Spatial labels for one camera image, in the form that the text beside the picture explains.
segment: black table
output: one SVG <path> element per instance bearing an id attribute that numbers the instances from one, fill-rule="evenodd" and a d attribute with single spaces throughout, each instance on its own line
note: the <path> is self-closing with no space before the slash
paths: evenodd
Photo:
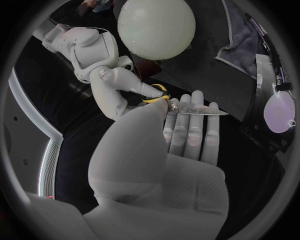
<path id="1" fill-rule="evenodd" d="M 243 121 L 256 91 L 256 81 L 235 68 L 216 60 L 218 51 L 229 45 L 228 22 L 221 0 L 185 0 L 196 19 L 191 49 L 162 61 L 162 72 L 153 78 L 189 92 L 201 90 L 209 102 Z M 118 19 L 126 0 L 114 7 Z M 131 54 L 135 63 L 144 59 Z"/>

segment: gray towel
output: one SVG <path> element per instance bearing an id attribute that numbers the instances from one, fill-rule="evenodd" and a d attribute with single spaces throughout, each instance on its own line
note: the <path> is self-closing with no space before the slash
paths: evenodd
<path id="1" fill-rule="evenodd" d="M 257 78 L 256 54 L 267 55 L 256 29 L 231 0 L 222 0 L 229 28 L 230 44 L 215 57 L 235 69 Z"/>

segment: robotic arm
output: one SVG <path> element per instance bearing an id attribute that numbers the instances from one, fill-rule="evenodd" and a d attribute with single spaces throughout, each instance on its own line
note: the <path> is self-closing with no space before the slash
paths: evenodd
<path id="1" fill-rule="evenodd" d="M 47 19 L 33 35 L 50 52 L 59 52 L 72 63 L 77 79 L 91 84 L 99 108 L 110 119 L 116 121 L 128 111 L 119 90 L 145 97 L 162 95 L 131 72 L 133 62 L 128 56 L 119 57 L 116 39 L 108 31 L 100 34 L 94 28 L 55 25 Z"/>

